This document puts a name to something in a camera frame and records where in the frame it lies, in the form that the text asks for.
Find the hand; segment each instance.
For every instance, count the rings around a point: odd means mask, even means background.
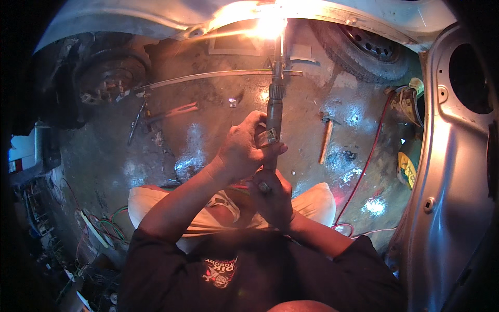
[[[265,128],[267,114],[260,111],[251,112],[238,126],[230,129],[215,159],[211,162],[212,171],[223,172],[229,184],[251,176],[265,161],[277,157],[287,150],[287,145],[277,142],[258,149],[255,141]]]
[[[269,193],[260,191],[258,186],[261,182],[271,188]],[[253,180],[247,181],[247,186],[261,216],[281,231],[288,230],[296,211],[291,206],[291,184],[282,177],[279,170],[276,170],[275,174],[266,169],[258,171]]]

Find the welding torch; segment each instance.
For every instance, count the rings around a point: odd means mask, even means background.
[[[275,39],[274,55],[272,83],[268,87],[266,122],[267,140],[270,144],[279,142],[282,124],[282,98],[284,97],[284,83],[282,77],[283,61],[281,55],[281,36]],[[275,172],[277,168],[277,156],[264,163],[263,168]]]

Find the person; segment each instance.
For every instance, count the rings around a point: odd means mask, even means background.
[[[331,228],[325,183],[291,200],[279,171],[287,150],[262,147],[266,114],[230,129],[211,163],[173,192],[130,190],[133,234],[120,311],[402,311],[402,286],[367,236]],[[230,187],[246,179],[249,196]],[[262,193],[265,182],[271,189]]]

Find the concrete floor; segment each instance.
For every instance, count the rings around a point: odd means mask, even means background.
[[[338,215],[371,150],[387,85],[361,81],[334,64],[306,21],[290,22],[288,31],[292,34],[289,43],[310,45],[317,63],[291,64],[292,70],[303,71],[303,77],[286,79],[281,140],[289,149],[279,157],[278,169],[292,184],[294,197],[316,183],[327,182]],[[266,61],[266,56],[208,55],[205,41],[166,40],[146,51],[151,56],[154,81],[209,71],[258,69]],[[392,85],[406,84],[413,76],[421,77],[415,53],[407,74]],[[151,133],[142,125],[131,146],[126,145],[130,122],[142,103],[135,96],[96,107],[95,116],[82,129],[62,133],[63,164],[51,172],[50,179],[57,186],[55,196],[63,203],[56,212],[60,226],[73,238],[74,247],[84,224],[75,213],[69,188],[60,183],[61,177],[67,179],[86,214],[109,217],[127,204],[131,187],[173,186],[192,177],[214,157],[231,124],[240,123],[255,109],[266,111],[269,83],[270,76],[217,77],[155,89],[148,102],[153,114],[192,102],[198,103],[199,111],[158,122]],[[230,108],[228,99],[241,93],[237,107]],[[324,165],[318,164],[325,133],[320,112],[340,123],[334,127]],[[397,152],[403,134],[410,131],[410,125],[395,122],[387,113],[371,164],[340,220],[355,227],[354,235],[398,224],[410,190],[397,180]],[[116,223],[130,239],[133,227],[127,214],[118,215]],[[386,250],[392,234],[371,235],[379,252]],[[127,246],[115,247],[104,252],[121,266]],[[90,246],[81,254],[91,260],[96,252]]]

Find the spare tire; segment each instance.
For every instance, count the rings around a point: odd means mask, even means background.
[[[309,22],[328,57],[361,80],[392,82],[407,72],[408,49],[401,44],[349,25]]]

